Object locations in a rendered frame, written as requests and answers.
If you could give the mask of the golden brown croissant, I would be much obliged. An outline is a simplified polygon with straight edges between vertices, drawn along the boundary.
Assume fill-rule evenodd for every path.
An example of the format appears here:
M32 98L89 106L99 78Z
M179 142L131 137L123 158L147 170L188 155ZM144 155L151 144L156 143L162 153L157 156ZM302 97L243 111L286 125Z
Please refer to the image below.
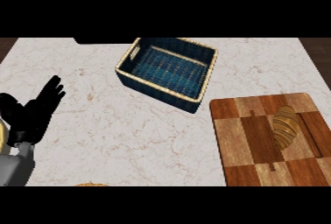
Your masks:
M274 142L278 150L293 143L300 131L299 119L292 106L284 105L274 115Z

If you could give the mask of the checkered wooden cutting board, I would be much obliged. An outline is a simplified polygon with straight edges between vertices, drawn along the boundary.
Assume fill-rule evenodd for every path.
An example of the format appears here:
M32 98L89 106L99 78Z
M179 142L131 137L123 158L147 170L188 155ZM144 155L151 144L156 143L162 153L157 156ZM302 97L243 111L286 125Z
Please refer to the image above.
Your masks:
M280 150L274 117L284 105L299 131ZM210 110L228 186L331 186L331 129L309 94L215 99Z

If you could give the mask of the blue wicker basket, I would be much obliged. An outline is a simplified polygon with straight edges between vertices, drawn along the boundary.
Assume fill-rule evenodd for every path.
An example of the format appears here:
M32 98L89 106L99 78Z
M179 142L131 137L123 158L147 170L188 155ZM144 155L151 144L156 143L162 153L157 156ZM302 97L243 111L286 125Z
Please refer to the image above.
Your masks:
M196 113L212 78L218 49L187 38L136 38L116 72L123 85Z

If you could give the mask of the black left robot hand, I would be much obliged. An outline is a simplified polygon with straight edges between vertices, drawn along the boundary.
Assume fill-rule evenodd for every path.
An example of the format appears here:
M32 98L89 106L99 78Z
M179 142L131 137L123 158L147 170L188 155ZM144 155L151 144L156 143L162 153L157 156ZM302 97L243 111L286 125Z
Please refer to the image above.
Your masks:
M0 117L11 126L6 144L29 142L36 145L46 134L48 125L65 96L61 78L55 75L46 83L36 99L23 105L17 98L0 93Z

